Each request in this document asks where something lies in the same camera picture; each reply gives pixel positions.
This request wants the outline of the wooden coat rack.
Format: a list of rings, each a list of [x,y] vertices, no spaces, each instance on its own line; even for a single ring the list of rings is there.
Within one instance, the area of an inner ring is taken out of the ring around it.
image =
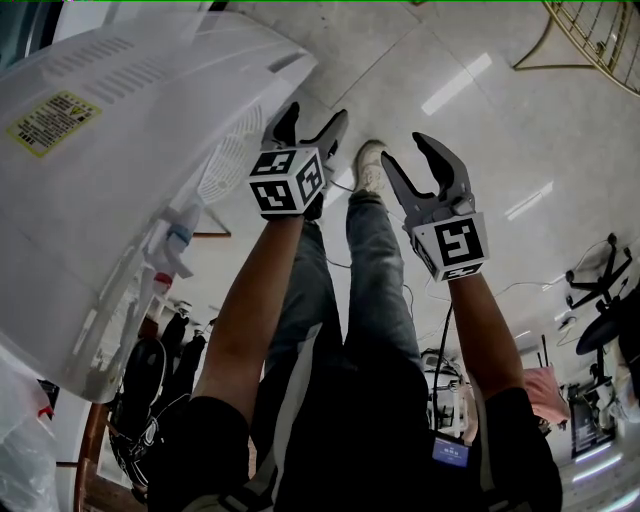
[[[220,228],[219,231],[197,231],[194,234],[194,237],[200,239],[224,239],[231,238],[231,232],[226,228]],[[173,305],[172,302],[167,302],[163,296],[152,296],[152,303],[156,301],[159,306],[156,308],[158,311],[158,318],[160,318],[161,311],[169,308],[169,305]],[[158,331],[158,323],[155,320],[152,320],[146,313],[142,320],[142,329],[145,334],[153,334],[154,336]],[[93,459],[91,458],[92,450],[97,450],[96,453],[99,457],[99,452],[101,449],[103,431],[106,425],[106,418],[109,413],[109,405],[108,404],[99,404],[99,403],[91,403],[90,408],[88,410],[88,415],[84,427],[84,432],[82,436],[82,442],[79,449],[78,460],[75,462],[62,462],[58,461],[56,463],[57,469],[73,469],[75,471],[75,476],[73,480],[73,504],[69,508],[70,512],[83,512],[84,511],[84,501],[87,495],[87,475],[89,472],[89,466],[94,464]]]

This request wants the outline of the person's leg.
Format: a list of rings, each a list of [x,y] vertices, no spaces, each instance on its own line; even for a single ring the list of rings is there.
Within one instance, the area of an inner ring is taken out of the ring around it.
[[[305,221],[265,371],[298,353],[315,326],[320,327],[315,350],[339,353],[343,339],[322,233],[316,223]]]
[[[415,327],[403,295],[404,261],[381,197],[351,195],[346,217],[351,254],[345,348],[362,366],[423,373]]]

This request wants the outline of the person's right leg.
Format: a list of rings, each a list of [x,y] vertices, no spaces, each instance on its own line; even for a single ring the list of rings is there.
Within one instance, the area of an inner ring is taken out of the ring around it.
[[[351,254],[345,348],[362,366],[423,373],[415,327],[403,295],[404,261],[381,197],[351,195],[346,217]]]

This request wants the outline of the row of black bags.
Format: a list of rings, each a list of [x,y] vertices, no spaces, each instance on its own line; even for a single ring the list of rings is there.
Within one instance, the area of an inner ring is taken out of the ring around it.
[[[139,339],[111,403],[111,449],[141,504],[147,502],[155,467],[191,398],[207,344],[198,329],[190,342],[183,342],[188,322],[186,315],[177,312],[160,338]]]

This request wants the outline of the small screen device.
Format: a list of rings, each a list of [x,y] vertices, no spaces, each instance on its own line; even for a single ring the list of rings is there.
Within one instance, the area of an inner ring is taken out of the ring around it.
[[[468,466],[470,448],[456,439],[435,436],[432,459],[446,465],[466,468]]]

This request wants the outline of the clear plastic bag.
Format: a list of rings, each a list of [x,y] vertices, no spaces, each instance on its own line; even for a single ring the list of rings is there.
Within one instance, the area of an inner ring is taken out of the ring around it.
[[[0,359],[0,512],[59,512],[56,440],[38,380]]]

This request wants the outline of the black office chair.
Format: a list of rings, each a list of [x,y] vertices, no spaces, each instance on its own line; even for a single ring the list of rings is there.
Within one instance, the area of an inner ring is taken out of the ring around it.
[[[630,319],[633,309],[640,307],[640,279],[638,284],[621,298],[619,295],[612,296],[610,288],[625,273],[627,268],[633,263],[631,250],[625,247],[622,252],[625,261],[617,268],[614,268],[617,254],[617,237],[610,233],[606,239],[610,247],[610,253],[601,276],[593,282],[576,282],[575,270],[568,270],[565,273],[565,280],[573,290],[586,291],[587,294],[575,302],[568,295],[566,304],[570,310],[576,310],[581,306],[597,299],[596,310],[599,316],[585,329],[576,346],[577,355],[587,355],[596,352],[596,363],[590,370],[594,378],[594,384],[587,393],[596,392],[599,400],[603,403],[603,408],[610,406],[615,399],[615,389],[612,378],[604,373],[604,348],[607,344],[617,338],[623,330],[624,324]]]

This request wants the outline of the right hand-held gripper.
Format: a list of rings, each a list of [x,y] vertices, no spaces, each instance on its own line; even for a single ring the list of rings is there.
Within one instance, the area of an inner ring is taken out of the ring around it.
[[[381,163],[403,208],[411,247],[436,282],[451,281],[480,271],[489,258],[484,216],[475,209],[468,170],[447,146],[421,132],[413,132],[439,185],[419,192],[398,162],[388,153]]]

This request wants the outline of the person's black shirt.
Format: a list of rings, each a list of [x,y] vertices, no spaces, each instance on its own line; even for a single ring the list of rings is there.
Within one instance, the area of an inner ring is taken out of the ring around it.
[[[153,467],[149,512],[182,512],[248,481],[249,447],[272,443],[286,371],[262,382],[252,422],[227,403],[192,399]],[[433,457],[426,382],[401,363],[376,376],[316,366],[287,444],[274,512],[485,512],[477,467]],[[501,497],[533,512],[560,512],[562,485],[524,390],[486,404],[493,481]]]

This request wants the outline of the white water dispenser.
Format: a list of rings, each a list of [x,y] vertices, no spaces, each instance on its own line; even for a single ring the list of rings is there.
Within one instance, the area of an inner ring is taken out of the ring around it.
[[[167,217],[247,174],[306,49],[234,12],[151,11],[0,72],[0,347],[112,399],[154,294]]]

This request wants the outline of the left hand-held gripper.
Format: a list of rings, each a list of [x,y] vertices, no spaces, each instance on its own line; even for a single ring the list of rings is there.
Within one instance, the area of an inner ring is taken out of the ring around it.
[[[296,144],[298,102],[288,105],[272,129],[280,145]],[[346,109],[335,113],[312,139],[300,146],[261,151],[248,176],[248,186],[265,219],[301,216],[324,192],[327,179],[319,150],[337,150],[349,125]]]

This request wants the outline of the person's left forearm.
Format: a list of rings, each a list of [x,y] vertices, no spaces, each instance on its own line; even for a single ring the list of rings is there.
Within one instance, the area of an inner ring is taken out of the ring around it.
[[[266,224],[226,296],[194,391],[232,406],[246,421],[252,420],[303,224],[301,217]]]

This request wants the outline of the person's right shoe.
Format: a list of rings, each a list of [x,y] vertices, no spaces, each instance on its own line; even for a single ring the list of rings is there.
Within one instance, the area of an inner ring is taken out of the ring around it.
[[[387,177],[381,156],[385,151],[386,145],[378,140],[369,140],[361,146],[355,159],[354,192],[380,194],[384,190]]]

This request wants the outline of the pink cloth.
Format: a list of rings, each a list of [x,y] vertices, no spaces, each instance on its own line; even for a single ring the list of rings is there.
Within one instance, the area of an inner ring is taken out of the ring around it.
[[[554,369],[551,366],[524,370],[524,383],[532,410],[550,424],[571,419],[569,405],[561,396]]]

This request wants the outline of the person's left leg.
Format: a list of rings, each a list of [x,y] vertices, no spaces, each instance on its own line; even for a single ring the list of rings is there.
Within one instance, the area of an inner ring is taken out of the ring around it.
[[[343,339],[322,233],[316,223],[305,221],[265,371],[298,353],[315,326],[320,327],[315,350],[339,353]]]

